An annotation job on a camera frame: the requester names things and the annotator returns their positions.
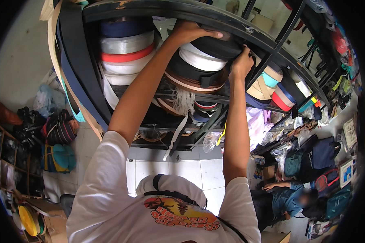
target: white fringe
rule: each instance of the white fringe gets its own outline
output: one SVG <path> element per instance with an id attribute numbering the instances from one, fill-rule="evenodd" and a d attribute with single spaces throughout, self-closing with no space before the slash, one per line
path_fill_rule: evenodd
<path id="1" fill-rule="evenodd" d="M 193 108 L 193 104 L 195 103 L 195 93 L 176 87 L 176 89 L 173 90 L 172 97 L 173 108 L 181 112 L 184 116 L 189 113 L 191 115 L 195 113 L 195 109 Z"/>

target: hand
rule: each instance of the hand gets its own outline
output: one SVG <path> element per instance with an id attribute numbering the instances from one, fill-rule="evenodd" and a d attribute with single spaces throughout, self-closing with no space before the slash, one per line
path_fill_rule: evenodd
<path id="1" fill-rule="evenodd" d="M 291 219 L 291 216 L 288 214 L 287 211 L 285 211 L 285 213 L 283 213 L 283 215 L 285 215 L 285 219 L 286 220 L 290 220 Z"/>
<path id="2" fill-rule="evenodd" d="M 230 83 L 234 83 L 236 80 L 243 80 L 245 82 L 246 75 L 254 65 L 252 57 L 249 57 L 250 48 L 247 45 L 243 45 L 245 48 L 243 52 L 232 63 L 231 72 L 229 74 Z"/>
<path id="3" fill-rule="evenodd" d="M 223 34 L 217 31 L 201 29 L 195 22 L 178 20 L 173 28 L 173 32 L 168 37 L 168 39 L 173 39 L 179 44 L 179 46 L 181 46 L 203 36 L 222 38 Z"/>
<path id="4" fill-rule="evenodd" d="M 269 184 L 265 185 L 262 189 L 269 191 L 270 189 L 272 189 L 273 187 L 276 187 L 276 186 L 277 186 L 277 183 L 269 183 Z"/>

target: white t-shirt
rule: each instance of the white t-shirt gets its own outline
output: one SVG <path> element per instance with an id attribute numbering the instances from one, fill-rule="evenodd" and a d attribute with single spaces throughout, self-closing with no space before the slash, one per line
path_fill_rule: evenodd
<path id="1" fill-rule="evenodd" d="M 208 210 L 174 197 L 130 197 L 128 151 L 120 134 L 105 134 L 76 193 L 66 223 L 69 242 L 242 242 Z M 247 178 L 234 178 L 227 185 L 219 217 L 249 243 L 261 242 Z"/>

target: seated person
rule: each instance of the seated person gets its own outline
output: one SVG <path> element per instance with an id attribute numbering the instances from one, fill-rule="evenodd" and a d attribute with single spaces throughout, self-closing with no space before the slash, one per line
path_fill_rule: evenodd
<path id="1" fill-rule="evenodd" d="M 268 193 L 251 192 L 260 231 L 278 221 L 289 220 L 318 198 L 317 190 L 305 189 L 303 184 L 297 181 L 270 183 L 262 189 L 268 191 L 273 187 L 289 187 L 289 189 L 278 189 Z"/>

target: person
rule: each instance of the person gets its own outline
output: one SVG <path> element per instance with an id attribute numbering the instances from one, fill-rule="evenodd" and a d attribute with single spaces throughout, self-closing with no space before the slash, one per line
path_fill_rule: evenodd
<path id="1" fill-rule="evenodd" d="M 74 198 L 66 224 L 69 242 L 261 242 L 246 172 L 249 130 L 244 79 L 253 65 L 246 46 L 229 74 L 223 158 L 226 188 L 219 218 L 205 209 L 203 191 L 176 175 L 145 177 L 136 189 L 137 197 L 128 195 L 129 145 L 172 55 L 202 36 L 221 38 L 222 33 L 179 21 L 122 95 Z"/>
<path id="2" fill-rule="evenodd" d="M 252 191 L 258 228 L 263 231 L 278 221 L 289 220 L 302 208 L 311 206 L 318 198 L 318 191 L 306 189 L 301 182 L 277 182 L 265 185 L 264 191 Z"/>

